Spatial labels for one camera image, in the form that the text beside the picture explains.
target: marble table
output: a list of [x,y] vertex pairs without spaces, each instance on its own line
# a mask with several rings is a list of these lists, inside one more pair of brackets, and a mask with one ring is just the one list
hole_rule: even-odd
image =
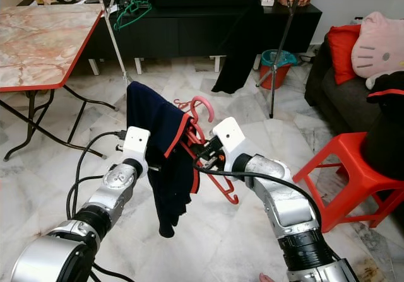
[[[0,10],[0,92],[25,91],[29,98],[28,117],[0,100],[3,108],[28,124],[27,139],[8,151],[4,161],[26,146],[36,129],[60,144],[83,150],[84,147],[71,144],[71,140],[85,105],[96,103],[116,109],[108,103],[86,99],[65,84],[101,13],[99,4],[25,6]],[[39,126],[54,99],[54,90],[58,88],[65,88],[83,102],[67,141]],[[35,96],[39,90],[49,90],[49,100],[35,107]],[[34,121],[35,113],[41,109]],[[90,152],[102,156],[96,151]]]

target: red stool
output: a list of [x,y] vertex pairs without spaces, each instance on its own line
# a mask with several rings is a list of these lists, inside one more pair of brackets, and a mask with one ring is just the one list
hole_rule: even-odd
[[[366,132],[355,132],[333,138],[293,177],[294,182],[305,180],[317,202],[323,220],[323,233],[329,232],[339,223],[356,221],[371,221],[370,227],[374,228],[404,201],[404,181],[393,180],[377,173],[362,159],[360,144],[365,135]],[[341,163],[321,164],[330,154],[338,156]],[[318,167],[340,167],[338,171],[346,172],[349,178],[347,186],[327,206],[324,206],[316,186],[309,177],[309,173]],[[394,191],[385,201],[382,201],[376,192],[386,189]],[[379,209],[374,214],[347,217],[355,207],[370,196],[379,205]]]

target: power cord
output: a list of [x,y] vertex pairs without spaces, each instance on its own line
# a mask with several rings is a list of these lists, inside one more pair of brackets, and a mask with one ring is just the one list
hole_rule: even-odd
[[[86,148],[81,153],[80,159],[78,160],[78,163],[77,163],[76,179],[74,181],[74,184],[70,188],[70,190],[68,192],[68,196],[66,198],[66,216],[68,217],[68,220],[71,219],[72,215],[74,216],[76,214],[77,198],[78,198],[78,186],[79,186],[79,184],[81,184],[82,182],[84,182],[86,180],[101,179],[103,177],[103,175],[97,175],[97,176],[88,176],[88,177],[84,177],[84,178],[79,179],[81,164],[83,163],[84,156],[86,155],[88,150],[91,148],[91,146],[94,144],[94,142],[96,142],[98,139],[100,139],[100,138],[102,138],[104,136],[108,136],[108,135],[115,135],[119,139],[124,140],[125,135],[126,135],[126,131],[121,130],[121,131],[117,131],[117,132],[103,132],[102,134],[99,134],[99,135],[95,136],[87,144]],[[72,209],[70,211],[71,195],[73,193],[74,193],[73,205],[72,205]],[[95,268],[100,273],[106,274],[108,276],[119,278],[119,279],[122,279],[122,280],[127,281],[127,282],[134,282],[134,280],[132,280],[131,278],[129,278],[129,277],[123,275],[123,274],[115,273],[113,271],[108,271],[108,270],[102,268],[101,266],[99,266],[98,264],[96,264],[95,262],[93,263],[93,268]],[[93,271],[90,272],[90,277],[94,280],[94,282],[101,282],[101,280],[95,275],[95,273]]]
[[[321,230],[321,213],[320,210],[315,202],[315,200],[308,194],[306,193],[303,189],[301,189],[300,187],[298,187],[295,184],[292,184],[290,182],[284,181],[282,179],[276,178],[274,176],[270,176],[270,175],[266,175],[264,173],[254,173],[254,172],[224,172],[224,171],[218,171],[218,170],[210,170],[204,167],[200,167],[198,166],[198,161],[205,156],[205,154],[208,152],[208,150],[205,150],[204,152],[202,152],[201,154],[199,154],[198,156],[196,156],[196,158],[193,161],[193,167],[194,169],[196,169],[197,171],[201,172],[201,173],[206,173],[206,174],[210,174],[210,175],[219,175],[219,176],[231,176],[231,177],[236,177],[236,178],[241,178],[241,177],[256,177],[256,178],[262,178],[262,179],[266,179],[266,180],[271,180],[274,181],[276,183],[282,184],[284,186],[287,186],[291,189],[294,189],[295,191],[299,192],[300,194],[302,194],[311,204],[314,213],[316,214],[316,218],[318,221],[318,225],[319,228]],[[331,254],[333,255],[333,257],[339,261],[341,260],[341,257],[331,248],[328,246],[328,248],[331,251]]]

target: white tile floor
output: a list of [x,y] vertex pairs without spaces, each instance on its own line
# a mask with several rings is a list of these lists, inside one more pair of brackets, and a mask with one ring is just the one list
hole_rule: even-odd
[[[245,87],[232,95],[212,93],[217,74],[209,59],[148,60],[142,62],[144,73],[137,76],[134,64],[129,69],[142,82],[167,100],[185,102],[202,95],[212,103],[216,118],[206,121],[201,112],[201,127],[207,132],[222,119],[233,115],[256,150],[286,163],[292,173],[306,164],[313,154],[334,136],[316,109],[304,100],[304,84],[310,66],[292,68],[285,84],[276,91],[275,118],[268,120],[267,92],[254,85],[252,72]],[[89,105],[73,143],[86,144],[104,131],[126,127],[125,86],[116,62],[99,64],[100,76],[75,72],[68,85],[88,98],[116,104],[114,112],[99,105]],[[22,93],[1,94],[2,100],[27,113],[27,99]],[[38,103],[47,96],[39,96]],[[66,138],[80,102],[64,90],[57,90],[54,103],[42,125]],[[0,110],[0,155],[25,138],[26,125],[4,109]],[[95,149],[105,153],[103,160],[88,155],[81,176],[103,174],[120,159],[115,151],[118,140],[102,139]],[[12,266],[24,246],[45,234],[65,219],[65,198],[74,180],[80,151],[61,146],[36,132],[32,142],[15,153],[9,162],[1,162],[0,281],[9,281]],[[314,178],[324,174],[315,172]],[[206,177],[202,177],[198,195],[180,217],[175,236],[162,238],[153,194],[146,179],[134,188],[132,200],[122,218],[106,236],[97,254],[97,262],[142,281],[257,281],[258,274],[272,276],[276,282],[287,281],[282,252],[273,236],[261,201],[236,182],[238,205],[230,204]],[[322,190],[332,192],[333,184]],[[88,181],[80,187],[82,204],[98,187]],[[404,237],[391,218],[376,229],[362,223],[337,226],[325,235],[328,243],[348,258],[361,282],[404,281]],[[99,274],[102,281],[116,281]]]

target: red bucket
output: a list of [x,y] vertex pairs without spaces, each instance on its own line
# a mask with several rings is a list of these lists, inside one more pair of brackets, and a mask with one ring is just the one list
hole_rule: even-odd
[[[278,68],[276,71],[276,79],[275,79],[275,89],[279,88],[281,85],[283,85],[283,82],[285,81],[286,74],[289,71],[289,68],[292,66],[291,63],[285,64],[284,66],[281,66]],[[265,66],[261,65],[261,69],[259,70],[259,78],[261,79],[266,72],[268,72],[271,69],[270,66]],[[271,89],[272,88],[272,73],[265,78],[265,80],[261,83],[261,86],[263,88]]]

